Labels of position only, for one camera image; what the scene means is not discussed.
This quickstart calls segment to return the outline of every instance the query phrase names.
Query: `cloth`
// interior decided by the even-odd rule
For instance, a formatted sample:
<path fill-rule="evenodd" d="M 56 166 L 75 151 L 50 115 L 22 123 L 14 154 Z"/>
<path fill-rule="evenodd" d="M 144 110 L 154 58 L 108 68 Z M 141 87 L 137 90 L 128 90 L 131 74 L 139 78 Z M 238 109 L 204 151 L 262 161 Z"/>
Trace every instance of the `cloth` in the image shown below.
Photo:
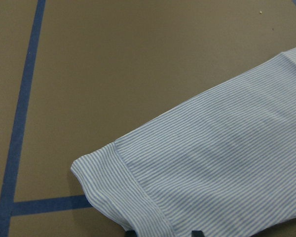
<path fill-rule="evenodd" d="M 249 237 L 296 217 L 296 48 L 179 104 L 71 166 L 139 237 Z"/>

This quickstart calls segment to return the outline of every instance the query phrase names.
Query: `striped fabric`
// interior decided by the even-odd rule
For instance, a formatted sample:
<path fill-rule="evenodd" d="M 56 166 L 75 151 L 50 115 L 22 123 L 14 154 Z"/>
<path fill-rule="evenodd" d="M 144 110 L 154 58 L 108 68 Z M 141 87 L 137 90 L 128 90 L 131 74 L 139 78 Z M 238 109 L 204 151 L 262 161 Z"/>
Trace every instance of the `striped fabric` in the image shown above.
<path fill-rule="evenodd" d="M 249 237 L 296 217 L 296 48 L 179 104 L 72 172 L 139 237 Z"/>

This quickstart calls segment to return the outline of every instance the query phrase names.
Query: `light blue striped fabric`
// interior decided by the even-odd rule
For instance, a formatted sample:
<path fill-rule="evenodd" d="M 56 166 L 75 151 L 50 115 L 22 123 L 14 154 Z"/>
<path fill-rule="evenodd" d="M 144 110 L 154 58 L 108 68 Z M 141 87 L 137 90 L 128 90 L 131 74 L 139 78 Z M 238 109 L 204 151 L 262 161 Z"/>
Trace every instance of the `light blue striped fabric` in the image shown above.
<path fill-rule="evenodd" d="M 72 172 L 139 237 L 249 237 L 296 217 L 296 48 L 179 104 Z"/>

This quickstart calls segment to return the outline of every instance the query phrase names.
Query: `floor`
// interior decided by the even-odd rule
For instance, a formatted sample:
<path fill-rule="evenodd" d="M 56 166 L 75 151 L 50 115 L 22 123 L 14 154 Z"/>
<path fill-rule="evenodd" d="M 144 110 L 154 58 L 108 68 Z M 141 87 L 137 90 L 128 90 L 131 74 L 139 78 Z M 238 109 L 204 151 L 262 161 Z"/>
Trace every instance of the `floor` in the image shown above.
<path fill-rule="evenodd" d="M 296 0 L 0 0 L 0 237 L 122 237 L 71 163 L 294 47 Z"/>

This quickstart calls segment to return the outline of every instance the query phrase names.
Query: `folded cloth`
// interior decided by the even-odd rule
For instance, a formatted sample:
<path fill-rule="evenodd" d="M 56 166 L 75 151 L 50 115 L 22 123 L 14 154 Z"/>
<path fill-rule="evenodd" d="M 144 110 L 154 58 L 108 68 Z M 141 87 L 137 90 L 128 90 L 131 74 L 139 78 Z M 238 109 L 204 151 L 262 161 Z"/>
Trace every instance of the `folded cloth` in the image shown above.
<path fill-rule="evenodd" d="M 249 237 L 296 217 L 296 48 L 179 104 L 71 166 L 138 237 Z"/>

